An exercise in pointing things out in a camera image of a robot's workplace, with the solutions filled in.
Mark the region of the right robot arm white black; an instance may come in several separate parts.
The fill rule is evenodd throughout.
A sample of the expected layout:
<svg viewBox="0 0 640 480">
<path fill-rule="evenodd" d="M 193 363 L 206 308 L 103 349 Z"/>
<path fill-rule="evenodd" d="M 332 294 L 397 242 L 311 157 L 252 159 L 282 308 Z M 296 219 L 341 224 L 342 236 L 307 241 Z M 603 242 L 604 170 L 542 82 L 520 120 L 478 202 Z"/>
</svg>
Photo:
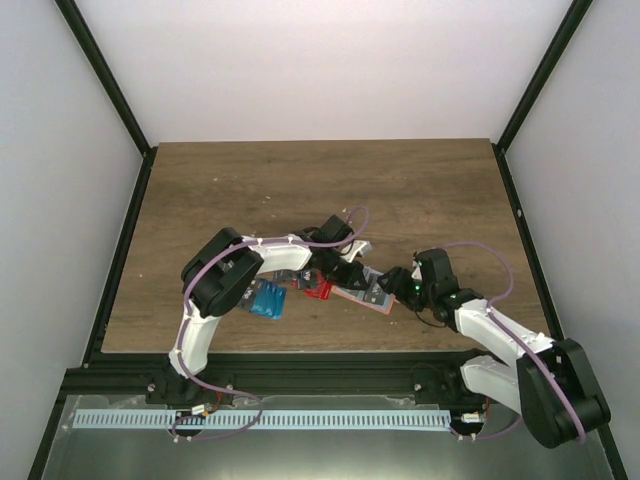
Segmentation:
<svg viewBox="0 0 640 480">
<path fill-rule="evenodd" d="M 583 347 L 572 339 L 536 333 L 460 286 L 446 250 L 417 252 L 411 268 L 394 267 L 381 289 L 420 313 L 480 343 L 487 354 L 466 361 L 444 378 L 447 396 L 465 403 L 476 394 L 518 414 L 546 448 L 576 440 L 611 420 L 611 410 Z"/>
</svg>

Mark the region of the pink leather card holder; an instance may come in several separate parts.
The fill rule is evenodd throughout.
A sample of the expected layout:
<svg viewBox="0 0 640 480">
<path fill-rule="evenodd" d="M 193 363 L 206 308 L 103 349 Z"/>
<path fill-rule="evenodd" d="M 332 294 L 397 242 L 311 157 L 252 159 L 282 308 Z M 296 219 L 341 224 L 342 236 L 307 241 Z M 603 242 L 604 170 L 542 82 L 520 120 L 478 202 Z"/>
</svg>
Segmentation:
<svg viewBox="0 0 640 480">
<path fill-rule="evenodd" d="M 331 292 L 341 298 L 362 305 L 378 313 L 388 315 L 395 302 L 393 295 L 387 294 L 378 284 L 381 273 L 370 267 L 364 268 L 365 278 L 369 282 L 366 290 L 349 290 L 334 285 Z"/>
</svg>

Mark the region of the single black card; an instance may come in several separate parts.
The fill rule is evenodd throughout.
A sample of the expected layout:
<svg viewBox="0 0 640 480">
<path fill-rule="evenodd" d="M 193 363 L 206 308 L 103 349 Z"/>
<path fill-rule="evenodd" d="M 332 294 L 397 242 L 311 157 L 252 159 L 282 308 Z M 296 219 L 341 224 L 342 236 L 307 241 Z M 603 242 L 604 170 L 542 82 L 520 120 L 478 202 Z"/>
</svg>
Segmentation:
<svg viewBox="0 0 640 480">
<path fill-rule="evenodd" d="M 376 282 L 381 273 L 370 268 L 366 270 L 370 285 L 366 291 L 357 292 L 357 299 L 367 307 L 377 310 L 388 310 L 392 307 L 393 299 L 390 295 L 383 292 Z"/>
</svg>

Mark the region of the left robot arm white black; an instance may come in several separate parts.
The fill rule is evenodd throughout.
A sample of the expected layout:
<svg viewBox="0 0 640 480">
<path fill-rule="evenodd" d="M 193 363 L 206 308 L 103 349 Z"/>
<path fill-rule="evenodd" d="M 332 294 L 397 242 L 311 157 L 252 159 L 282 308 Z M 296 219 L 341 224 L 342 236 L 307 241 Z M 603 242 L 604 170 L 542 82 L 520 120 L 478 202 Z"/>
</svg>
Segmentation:
<svg viewBox="0 0 640 480">
<path fill-rule="evenodd" d="M 331 216 L 321 227 L 280 237 L 259 238 L 225 227 L 201 248 L 181 272 L 183 317 L 169 360 L 176 371 L 170 393 L 181 403 L 196 402 L 204 392 L 198 374 L 222 317 L 255 290 L 262 274 L 316 270 L 332 285 L 349 290 L 368 288 L 358 260 L 372 250 L 361 230 Z"/>
</svg>

